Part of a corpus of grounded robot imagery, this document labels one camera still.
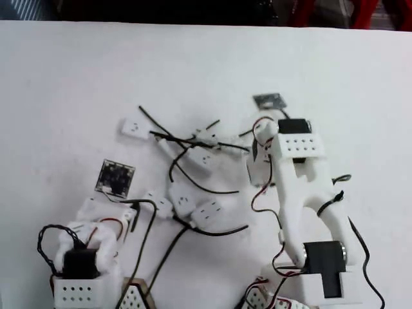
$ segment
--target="black wire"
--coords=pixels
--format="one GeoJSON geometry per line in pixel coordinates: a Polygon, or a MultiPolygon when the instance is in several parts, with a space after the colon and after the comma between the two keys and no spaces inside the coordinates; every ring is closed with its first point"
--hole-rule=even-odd
{"type": "Polygon", "coordinates": [[[284,109],[280,109],[280,112],[283,114],[283,116],[285,116],[286,119],[290,119],[289,114],[284,109]]]}
{"type": "Polygon", "coordinates": [[[240,133],[238,136],[239,136],[239,137],[244,137],[245,135],[251,134],[251,132],[252,132],[252,129],[247,130],[247,131],[245,131],[245,132],[243,132],[243,133],[240,133]]]}
{"type": "MultiPolygon", "coordinates": [[[[205,142],[194,141],[193,138],[190,138],[188,140],[184,140],[182,138],[177,138],[175,136],[170,136],[170,135],[162,134],[162,133],[155,132],[155,131],[150,131],[149,133],[153,134],[154,136],[159,136],[161,138],[164,138],[166,140],[171,140],[172,142],[176,142],[176,143],[186,143],[186,144],[190,144],[190,145],[193,145],[193,146],[199,146],[199,147],[204,147],[204,148],[209,148],[209,149],[215,148],[214,145],[209,145],[209,144],[206,144],[205,142]]],[[[250,151],[246,147],[239,146],[239,145],[234,145],[234,144],[218,142],[218,145],[223,146],[223,147],[237,148],[237,149],[241,149],[241,150],[244,150],[244,151],[247,151],[247,152],[250,151]]]]}
{"type": "Polygon", "coordinates": [[[124,200],[124,201],[118,201],[118,202],[119,202],[119,203],[150,203],[150,204],[153,206],[153,214],[152,214],[152,217],[151,217],[151,219],[150,219],[149,225],[147,226],[147,230],[146,230],[146,233],[145,233],[145,235],[144,235],[142,245],[140,246],[140,251],[139,251],[138,258],[137,258],[137,262],[136,262],[135,269],[133,270],[133,273],[131,274],[131,276],[130,276],[130,278],[129,278],[129,281],[127,282],[126,286],[124,287],[123,292],[122,292],[122,295],[120,296],[120,298],[119,298],[119,300],[118,300],[118,302],[117,302],[117,304],[116,304],[115,309],[119,309],[120,306],[122,305],[123,298],[124,298],[124,296],[127,294],[127,290],[129,289],[130,284],[133,282],[133,279],[134,279],[135,276],[136,276],[137,268],[139,267],[140,260],[141,260],[141,258],[142,258],[144,245],[146,244],[146,240],[147,240],[147,237],[148,237],[149,232],[150,232],[150,230],[151,230],[152,224],[153,224],[153,222],[154,222],[154,220],[155,220],[156,211],[157,211],[156,203],[155,203],[154,201],[152,201],[152,200],[124,200]]]}
{"type": "Polygon", "coordinates": [[[363,271],[363,276],[365,277],[366,282],[369,284],[370,288],[378,295],[380,301],[381,301],[381,306],[380,309],[385,308],[385,299],[383,298],[382,294],[379,293],[379,291],[375,288],[375,286],[372,284],[372,282],[369,279],[368,273],[366,271],[366,267],[368,266],[371,254],[369,252],[368,246],[366,245],[365,241],[363,240],[361,234],[357,230],[356,226],[353,224],[352,220],[348,217],[350,226],[352,228],[352,231],[355,233],[356,238],[359,240],[360,245],[363,248],[363,251],[365,251],[365,260],[363,262],[362,266],[362,271],[363,271]]]}
{"type": "Polygon", "coordinates": [[[335,184],[337,182],[348,182],[349,180],[351,180],[351,178],[351,174],[345,174],[336,178],[332,178],[332,183],[335,184]]]}
{"type": "Polygon", "coordinates": [[[218,142],[218,145],[224,146],[224,147],[238,148],[238,149],[241,149],[241,150],[250,152],[250,150],[249,150],[248,148],[242,147],[242,146],[239,146],[239,145],[228,144],[228,143],[221,143],[221,142],[218,142]]]}
{"type": "Polygon", "coordinates": [[[211,124],[209,124],[209,125],[206,127],[206,130],[209,130],[211,127],[215,126],[215,125],[218,124],[219,122],[220,122],[220,119],[217,119],[217,121],[212,122],[211,124]]]}
{"type": "Polygon", "coordinates": [[[156,281],[156,278],[160,272],[160,270],[163,267],[163,264],[166,262],[166,259],[169,257],[169,254],[172,252],[174,246],[177,244],[178,240],[181,238],[181,236],[187,231],[189,230],[189,227],[184,226],[182,230],[179,231],[179,233],[174,237],[174,239],[172,240],[171,244],[169,245],[169,248],[167,248],[165,255],[163,256],[162,260],[160,261],[160,264],[158,266],[158,268],[156,269],[156,272],[154,273],[153,279],[150,283],[149,288],[147,289],[147,292],[145,293],[144,297],[146,298],[149,294],[150,291],[156,281]]]}
{"type": "Polygon", "coordinates": [[[172,164],[170,165],[169,168],[169,179],[171,182],[174,182],[173,180],[173,167],[178,163],[178,160],[185,155],[185,153],[189,150],[189,148],[184,149],[173,161],[172,164]]]}
{"type": "MultiPolygon", "coordinates": [[[[139,106],[139,109],[142,111],[142,113],[151,121],[153,122],[157,127],[165,131],[168,135],[173,136],[172,133],[170,133],[168,130],[166,130],[163,126],[161,126],[149,113],[142,107],[139,106]]],[[[185,148],[185,146],[181,142],[176,142],[180,147],[185,148]]]]}
{"type": "MultiPolygon", "coordinates": [[[[346,175],[342,175],[340,177],[334,178],[332,180],[333,184],[335,184],[338,181],[348,181],[351,178],[350,174],[346,174],[346,175]]],[[[381,301],[381,306],[380,309],[384,309],[385,308],[385,299],[383,298],[382,294],[375,288],[375,286],[373,285],[373,283],[370,281],[368,273],[366,271],[366,268],[368,266],[371,254],[369,252],[368,246],[366,245],[364,239],[362,238],[360,232],[357,230],[355,224],[353,224],[352,220],[350,219],[350,217],[348,217],[349,219],[349,223],[350,223],[350,227],[352,228],[353,233],[355,233],[356,238],[359,240],[360,245],[363,248],[363,251],[365,252],[365,260],[363,262],[363,266],[362,266],[362,271],[363,271],[363,276],[365,277],[366,282],[368,283],[369,287],[374,291],[374,293],[379,297],[380,301],[381,301]]]]}
{"type": "Polygon", "coordinates": [[[238,227],[238,228],[233,229],[233,230],[228,230],[226,232],[211,233],[211,232],[206,232],[205,230],[198,229],[197,227],[191,227],[190,224],[183,221],[178,216],[173,216],[173,220],[180,223],[180,224],[182,224],[184,227],[187,227],[188,229],[192,230],[193,232],[196,232],[198,234],[205,235],[205,236],[214,236],[214,237],[232,235],[232,234],[241,232],[242,230],[245,230],[249,227],[248,225],[244,225],[242,227],[238,227]]]}
{"type": "Polygon", "coordinates": [[[65,227],[64,225],[49,224],[49,225],[46,225],[45,227],[43,227],[41,229],[41,231],[39,232],[39,238],[37,240],[37,251],[38,251],[38,253],[40,253],[40,255],[45,260],[45,262],[50,266],[52,274],[54,276],[59,276],[60,273],[58,273],[57,269],[55,268],[53,261],[51,259],[49,259],[48,256],[44,253],[44,251],[42,249],[42,245],[41,245],[41,243],[43,241],[44,233],[48,229],[64,230],[73,239],[73,248],[74,249],[86,248],[86,245],[79,239],[79,237],[77,236],[75,231],[73,231],[72,229],[70,229],[68,227],[65,227]]]}
{"type": "Polygon", "coordinates": [[[173,167],[177,166],[177,168],[179,168],[179,170],[183,173],[183,175],[186,176],[187,179],[190,180],[191,183],[193,183],[197,188],[208,192],[208,193],[212,193],[212,194],[235,194],[235,193],[239,193],[238,190],[236,191],[213,191],[210,189],[207,189],[205,187],[202,187],[200,184],[198,184],[197,182],[195,182],[181,167],[180,165],[177,163],[177,161],[187,152],[188,149],[183,150],[172,162],[170,168],[169,168],[169,179],[171,182],[174,182],[173,180],[173,176],[172,176],[172,171],[173,171],[173,167]]]}

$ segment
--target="electronic component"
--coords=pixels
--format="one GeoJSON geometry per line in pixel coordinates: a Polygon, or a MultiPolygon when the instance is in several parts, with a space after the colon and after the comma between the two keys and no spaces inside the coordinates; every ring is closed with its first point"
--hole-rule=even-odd
{"type": "Polygon", "coordinates": [[[268,93],[265,95],[254,95],[253,99],[259,110],[283,109],[286,107],[285,100],[280,93],[268,93]]]}
{"type": "MultiPolygon", "coordinates": [[[[149,191],[143,196],[143,200],[152,200],[156,204],[156,216],[161,219],[171,218],[173,216],[173,205],[158,191],[149,191]]],[[[149,203],[140,203],[142,207],[153,212],[153,207],[149,203]]]]}
{"type": "Polygon", "coordinates": [[[223,209],[220,203],[213,199],[197,207],[196,210],[192,212],[191,219],[197,227],[204,229],[211,225],[222,212],[223,209]]]}
{"type": "Polygon", "coordinates": [[[97,249],[71,249],[64,255],[63,279],[95,279],[100,275],[96,268],[97,249]]]}
{"type": "Polygon", "coordinates": [[[190,215],[196,208],[190,189],[183,183],[173,182],[169,188],[169,196],[172,201],[174,211],[179,217],[190,215]]]}
{"type": "Polygon", "coordinates": [[[344,252],[339,241],[305,243],[306,274],[321,274],[324,298],[342,297],[339,273],[346,271],[344,252]]]}
{"type": "Polygon", "coordinates": [[[104,160],[95,190],[120,198],[127,198],[134,173],[134,167],[104,160]]]}
{"type": "Polygon", "coordinates": [[[126,118],[122,126],[122,134],[131,138],[141,138],[148,140],[152,125],[141,115],[134,115],[131,118],[126,118]]]}
{"type": "Polygon", "coordinates": [[[216,155],[199,146],[189,148],[186,158],[192,165],[208,175],[217,169],[219,163],[216,155]]]}
{"type": "Polygon", "coordinates": [[[311,133],[312,129],[306,119],[279,119],[279,133],[281,134],[302,134],[311,133]]]}

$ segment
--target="red object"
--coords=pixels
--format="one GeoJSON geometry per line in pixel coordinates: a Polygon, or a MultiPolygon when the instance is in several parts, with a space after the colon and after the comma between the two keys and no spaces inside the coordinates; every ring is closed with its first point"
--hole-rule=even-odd
{"type": "MultiPolygon", "coordinates": [[[[376,9],[378,0],[351,0],[354,6],[352,14],[353,29],[369,29],[371,17],[376,9]]],[[[292,27],[304,27],[308,24],[310,15],[315,7],[315,0],[297,0],[295,10],[290,17],[289,25],[292,27]]]]}
{"type": "Polygon", "coordinates": [[[398,3],[404,19],[399,30],[412,31],[412,0],[398,0],[398,3]]]}

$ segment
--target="white surface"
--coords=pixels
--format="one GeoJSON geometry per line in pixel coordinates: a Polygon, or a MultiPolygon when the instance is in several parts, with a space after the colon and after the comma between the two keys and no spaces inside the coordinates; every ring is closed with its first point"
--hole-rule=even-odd
{"type": "MultiPolygon", "coordinates": [[[[135,106],[182,137],[217,118],[216,132],[229,136],[247,129],[241,121],[256,112],[252,95],[268,92],[280,92],[292,116],[314,121],[333,175],[353,174],[337,186],[370,248],[371,280],[388,308],[409,305],[411,271],[393,273],[412,255],[410,33],[3,21],[0,42],[3,308],[52,307],[37,233],[75,217],[103,159],[136,167],[129,197],[164,187],[165,156],[118,134],[135,106]]],[[[232,308],[280,248],[274,218],[248,210],[256,189],[244,165],[228,159],[207,184],[241,189],[219,199],[244,210],[233,220],[248,218],[252,228],[226,238],[185,233],[153,288],[160,309],[232,308]]],[[[278,210],[275,190],[256,204],[278,210]]],[[[149,216],[140,214],[120,254],[128,273],[149,216]]],[[[155,222],[140,277],[153,273],[180,229],[155,222]]],[[[311,210],[302,230],[305,241],[330,238],[311,210]]],[[[44,249],[56,252],[57,233],[45,235],[44,249]]],[[[354,308],[377,308],[375,294],[364,281],[360,287],[365,304],[354,308]]]]}

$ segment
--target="red wire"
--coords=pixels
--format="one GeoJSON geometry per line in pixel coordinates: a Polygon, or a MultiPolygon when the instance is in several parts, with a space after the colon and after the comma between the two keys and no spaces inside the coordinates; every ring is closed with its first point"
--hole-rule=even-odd
{"type": "Polygon", "coordinates": [[[117,236],[117,240],[119,240],[119,238],[121,237],[123,233],[123,223],[119,219],[116,219],[116,218],[104,218],[100,220],[100,222],[104,222],[104,221],[114,221],[120,224],[120,233],[117,236]]]}
{"type": "Polygon", "coordinates": [[[89,246],[89,243],[91,241],[91,238],[93,237],[93,235],[96,233],[97,231],[97,227],[95,227],[95,229],[90,233],[90,237],[88,239],[88,242],[86,243],[86,248],[89,246]]]}

